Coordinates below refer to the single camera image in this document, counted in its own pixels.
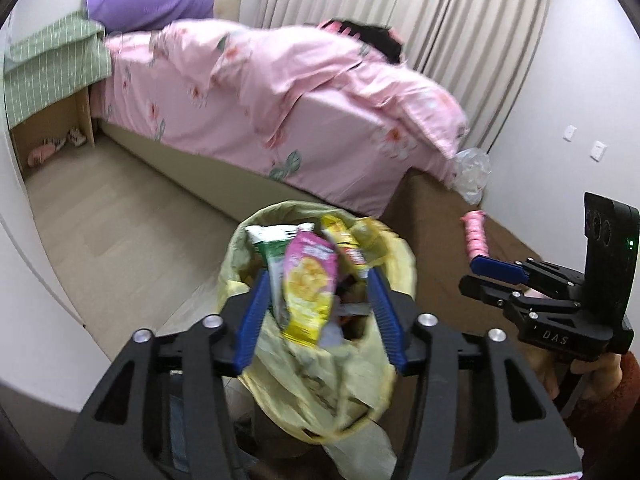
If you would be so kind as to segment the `right hand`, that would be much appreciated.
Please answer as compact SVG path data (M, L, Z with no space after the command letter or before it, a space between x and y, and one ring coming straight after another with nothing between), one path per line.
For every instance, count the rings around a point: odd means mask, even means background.
M520 344L520 348L538 380L544 385L549 396L555 399L560 393L555 355L529 344ZM611 394L623 379L621 362L622 356L615 353L604 354L594 362L574 360L570 364L570 372L587 377L585 388L582 390L582 400L600 401Z

